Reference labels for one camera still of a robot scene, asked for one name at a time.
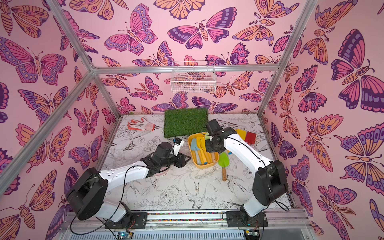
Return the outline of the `red shovel wooden handle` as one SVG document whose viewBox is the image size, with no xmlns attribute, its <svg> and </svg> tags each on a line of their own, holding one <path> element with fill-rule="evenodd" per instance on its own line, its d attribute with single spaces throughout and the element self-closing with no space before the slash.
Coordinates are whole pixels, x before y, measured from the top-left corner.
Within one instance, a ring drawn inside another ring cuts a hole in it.
<svg viewBox="0 0 384 240">
<path fill-rule="evenodd" d="M 245 142 L 249 145 L 254 145 L 256 143 L 257 134 L 252 132 L 247 132 L 245 137 Z"/>
</svg>

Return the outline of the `green trowel wooden handle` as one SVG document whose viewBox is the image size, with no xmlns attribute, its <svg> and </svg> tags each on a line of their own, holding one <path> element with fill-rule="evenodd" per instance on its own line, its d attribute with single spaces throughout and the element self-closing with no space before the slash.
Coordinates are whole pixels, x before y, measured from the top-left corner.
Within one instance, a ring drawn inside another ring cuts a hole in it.
<svg viewBox="0 0 384 240">
<path fill-rule="evenodd" d="M 222 168 L 222 180 L 225 182 L 227 180 L 226 168 L 229 166 L 230 160 L 228 154 L 223 152 L 219 155 L 218 165 Z"/>
</svg>

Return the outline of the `wide yellow plastic shovel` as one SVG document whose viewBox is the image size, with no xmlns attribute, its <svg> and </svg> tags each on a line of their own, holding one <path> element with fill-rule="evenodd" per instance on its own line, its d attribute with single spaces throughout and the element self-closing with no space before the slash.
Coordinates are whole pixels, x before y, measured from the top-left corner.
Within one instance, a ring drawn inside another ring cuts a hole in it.
<svg viewBox="0 0 384 240">
<path fill-rule="evenodd" d="M 200 149 L 201 155 L 202 155 L 202 164 L 207 165 L 209 162 L 209 155 L 205 148 L 205 139 L 203 137 L 197 137 L 197 146 Z"/>
</svg>

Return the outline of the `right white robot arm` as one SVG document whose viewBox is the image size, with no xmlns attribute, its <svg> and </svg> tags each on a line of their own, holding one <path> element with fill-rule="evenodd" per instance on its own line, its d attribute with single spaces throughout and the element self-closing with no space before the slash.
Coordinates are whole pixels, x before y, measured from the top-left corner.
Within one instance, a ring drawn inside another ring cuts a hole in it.
<svg viewBox="0 0 384 240">
<path fill-rule="evenodd" d="M 231 152 L 250 170 L 254 181 L 252 195 L 240 206 L 240 210 L 232 218 L 242 226 L 261 224 L 264 220 L 264 210 L 288 191 L 287 176 L 282 162 L 272 161 L 251 146 L 238 134 L 218 135 L 205 138 L 206 150 L 209 153 Z"/>
</svg>

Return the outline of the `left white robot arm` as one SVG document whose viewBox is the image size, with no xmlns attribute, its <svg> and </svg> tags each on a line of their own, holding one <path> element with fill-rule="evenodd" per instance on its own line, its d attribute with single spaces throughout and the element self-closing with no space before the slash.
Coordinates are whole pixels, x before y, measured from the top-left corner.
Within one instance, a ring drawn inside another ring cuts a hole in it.
<svg viewBox="0 0 384 240">
<path fill-rule="evenodd" d="M 162 142 L 155 152 L 125 167 L 98 171 L 86 170 L 66 194 L 73 211 L 80 221 L 92 217 L 104 218 L 114 223 L 127 221 L 131 210 L 120 200 L 107 200 L 107 192 L 132 181 L 150 178 L 171 166 L 183 168 L 191 157 L 179 152 L 180 146 Z"/>
</svg>

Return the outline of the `light blue shovel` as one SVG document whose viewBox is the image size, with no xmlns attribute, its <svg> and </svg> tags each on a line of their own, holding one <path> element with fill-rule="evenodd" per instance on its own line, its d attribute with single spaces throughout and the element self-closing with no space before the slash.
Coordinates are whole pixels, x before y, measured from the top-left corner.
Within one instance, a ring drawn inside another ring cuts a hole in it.
<svg viewBox="0 0 384 240">
<path fill-rule="evenodd" d="M 199 147 L 197 145 L 197 139 L 196 138 L 192 139 L 192 141 L 191 141 L 191 150 L 195 152 L 196 163 L 198 165 L 201 165 L 202 162 L 201 162 L 201 157 L 200 157 L 200 149 L 199 149 Z"/>
</svg>

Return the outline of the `yellow plastic storage box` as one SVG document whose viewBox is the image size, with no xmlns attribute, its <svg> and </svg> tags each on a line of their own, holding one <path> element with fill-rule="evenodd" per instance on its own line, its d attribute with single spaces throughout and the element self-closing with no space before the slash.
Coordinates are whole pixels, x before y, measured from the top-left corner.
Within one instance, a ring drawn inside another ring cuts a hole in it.
<svg viewBox="0 0 384 240">
<path fill-rule="evenodd" d="M 207 152 L 206 139 L 208 139 L 208 133 L 196 133 L 188 137 L 192 160 L 199 169 L 213 167 L 219 160 L 218 153 Z"/>
</svg>

